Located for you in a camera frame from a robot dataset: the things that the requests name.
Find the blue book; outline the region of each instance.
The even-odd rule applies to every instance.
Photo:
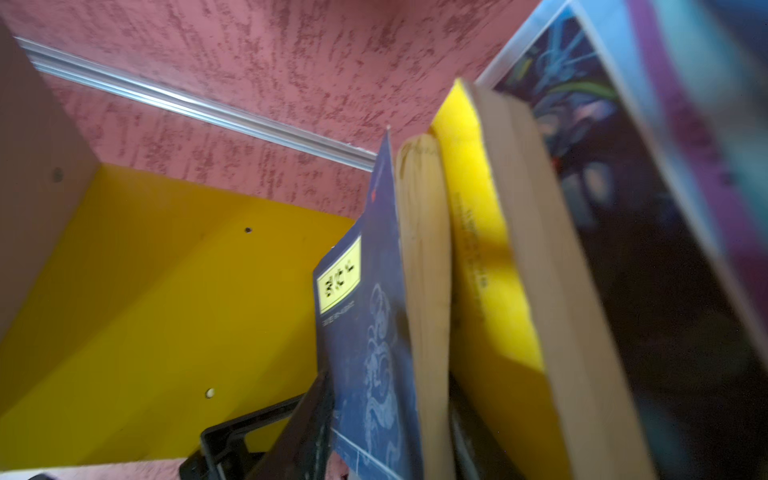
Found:
[[[333,378],[334,452],[365,480],[422,478],[389,134],[365,212],[313,279],[318,369]]]

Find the yellow label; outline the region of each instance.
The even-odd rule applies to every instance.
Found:
[[[346,252],[317,277],[317,296],[320,314],[333,308],[344,300],[360,283],[360,237],[346,249]]]

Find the book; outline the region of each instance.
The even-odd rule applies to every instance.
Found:
[[[452,373],[527,478],[760,478],[766,372],[654,163],[636,155],[631,120],[553,129],[555,113],[590,111],[584,92],[541,100],[531,85],[512,90],[539,101],[533,111],[457,81],[432,124],[452,212]],[[505,269],[524,304],[489,308]],[[498,329],[528,328],[517,346],[499,341]],[[525,353],[536,347],[540,369]]]
[[[437,144],[417,137],[393,163],[387,134],[364,213],[313,274],[318,369],[333,379],[331,459],[350,474],[455,477],[450,262]]]

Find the black object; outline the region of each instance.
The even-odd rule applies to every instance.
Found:
[[[330,387],[328,375],[321,372],[303,396],[205,429],[200,435],[200,450],[179,467],[180,480],[322,478],[330,453]],[[248,433],[289,416],[292,418],[270,454],[248,452]]]
[[[458,480],[525,480],[451,376],[449,418]]]

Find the white drawing on blue cover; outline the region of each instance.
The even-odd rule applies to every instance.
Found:
[[[368,356],[366,358],[366,411],[363,426],[369,453],[387,466],[400,459],[402,433],[398,416],[395,379],[392,375],[392,350],[397,340],[396,326],[391,321],[391,309],[381,286],[373,287],[370,300],[373,324],[368,327]],[[387,339],[393,339],[392,345]]]

